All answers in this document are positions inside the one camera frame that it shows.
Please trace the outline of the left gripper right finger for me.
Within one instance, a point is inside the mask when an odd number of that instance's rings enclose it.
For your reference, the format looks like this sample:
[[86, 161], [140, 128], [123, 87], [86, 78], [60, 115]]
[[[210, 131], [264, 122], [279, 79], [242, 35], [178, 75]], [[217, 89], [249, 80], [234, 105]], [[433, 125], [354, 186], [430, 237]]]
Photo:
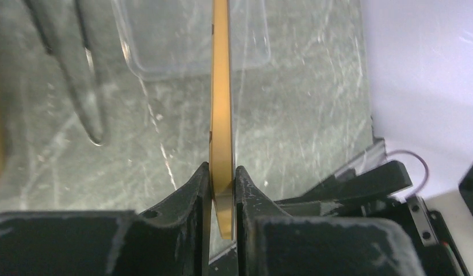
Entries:
[[424, 275], [413, 242], [384, 218], [296, 217], [235, 172], [240, 275]]

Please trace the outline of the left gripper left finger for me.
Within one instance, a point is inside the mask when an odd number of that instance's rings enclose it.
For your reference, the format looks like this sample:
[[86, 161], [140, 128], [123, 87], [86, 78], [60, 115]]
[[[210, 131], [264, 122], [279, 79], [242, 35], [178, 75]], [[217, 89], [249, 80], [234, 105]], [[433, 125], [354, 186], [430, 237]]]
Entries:
[[210, 220], [207, 163], [139, 214], [3, 212], [0, 275], [207, 275]]

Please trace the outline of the square silver metal lid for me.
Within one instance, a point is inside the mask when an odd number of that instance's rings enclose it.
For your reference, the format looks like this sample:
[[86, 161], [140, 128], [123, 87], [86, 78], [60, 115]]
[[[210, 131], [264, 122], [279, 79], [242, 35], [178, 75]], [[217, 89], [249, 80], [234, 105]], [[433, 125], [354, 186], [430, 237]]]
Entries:
[[222, 239], [234, 234], [234, 149], [232, 133], [230, 2], [212, 2], [209, 177]]

